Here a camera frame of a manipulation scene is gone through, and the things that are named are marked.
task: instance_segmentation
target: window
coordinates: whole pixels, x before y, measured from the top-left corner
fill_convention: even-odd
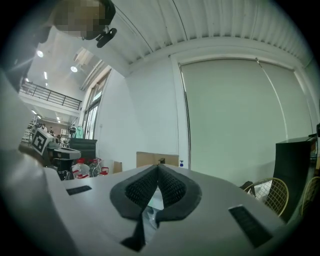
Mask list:
[[[98,107],[101,101],[103,88],[108,78],[108,72],[92,89],[90,92],[89,99],[87,101],[83,127],[84,127],[84,139],[93,140],[95,137],[96,119],[98,116]]]

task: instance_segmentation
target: white wall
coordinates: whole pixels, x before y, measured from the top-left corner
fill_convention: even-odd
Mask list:
[[[136,167],[138,151],[179,153],[176,96],[168,57],[127,78],[112,70],[105,86],[94,134],[100,158],[122,162],[126,171]]]

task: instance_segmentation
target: cardboard box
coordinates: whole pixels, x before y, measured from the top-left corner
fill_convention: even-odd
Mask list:
[[[175,154],[157,154],[147,152],[136,153],[136,167],[146,165],[157,165],[160,159],[164,158],[165,163],[172,166],[179,166],[179,156]]]

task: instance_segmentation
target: black cabinet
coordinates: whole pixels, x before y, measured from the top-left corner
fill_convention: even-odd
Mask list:
[[[317,139],[318,137],[301,137],[275,145],[273,177],[283,180],[289,190],[288,204],[281,215],[285,222],[290,220],[298,207],[308,174],[315,172],[316,163],[311,160],[311,151],[316,147]]]

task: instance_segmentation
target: metal railing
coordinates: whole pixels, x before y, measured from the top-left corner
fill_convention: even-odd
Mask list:
[[[20,93],[56,103],[74,110],[79,110],[82,100],[63,95],[59,92],[49,90],[32,82],[24,82],[20,88]]]

